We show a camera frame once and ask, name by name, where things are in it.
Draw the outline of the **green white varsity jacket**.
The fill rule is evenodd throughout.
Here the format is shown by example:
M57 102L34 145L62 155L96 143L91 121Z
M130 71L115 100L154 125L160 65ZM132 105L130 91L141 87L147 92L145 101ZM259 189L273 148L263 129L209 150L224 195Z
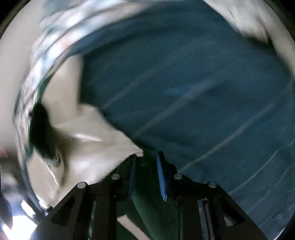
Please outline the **green white varsity jacket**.
M128 239L178 239L177 207L162 199L157 155L141 150L97 108L80 103L82 68L80 57L67 59L30 114L32 189L54 208L79 182L99 183L135 155L133 194L119 225L131 234Z

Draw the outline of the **plaid checked blanket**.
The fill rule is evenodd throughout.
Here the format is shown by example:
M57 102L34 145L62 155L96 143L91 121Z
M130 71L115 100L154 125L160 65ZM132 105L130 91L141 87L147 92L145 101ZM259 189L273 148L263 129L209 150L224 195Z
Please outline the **plaid checked blanket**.
M146 4L135 1L66 1L64 6L60 1L52 1L47 5L54 10L41 21L43 33L33 46L29 73L15 102L13 124L20 161L32 154L30 112L40 101L55 71L67 59L70 49L100 28L146 8Z

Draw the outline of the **blue striped bed sheet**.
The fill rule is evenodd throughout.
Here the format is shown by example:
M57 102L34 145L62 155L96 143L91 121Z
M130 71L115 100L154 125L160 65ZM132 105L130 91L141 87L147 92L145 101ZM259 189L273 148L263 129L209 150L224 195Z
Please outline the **blue striped bed sheet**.
M204 1L168 1L70 54L83 58L81 102L193 181L216 181L275 239L294 213L294 39L264 4L268 42Z

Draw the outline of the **white crumpled garment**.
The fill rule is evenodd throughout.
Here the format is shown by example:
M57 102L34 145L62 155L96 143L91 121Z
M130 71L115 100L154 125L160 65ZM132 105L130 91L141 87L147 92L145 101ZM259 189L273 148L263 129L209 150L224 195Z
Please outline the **white crumpled garment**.
M263 1L205 1L244 37L268 42L272 16Z

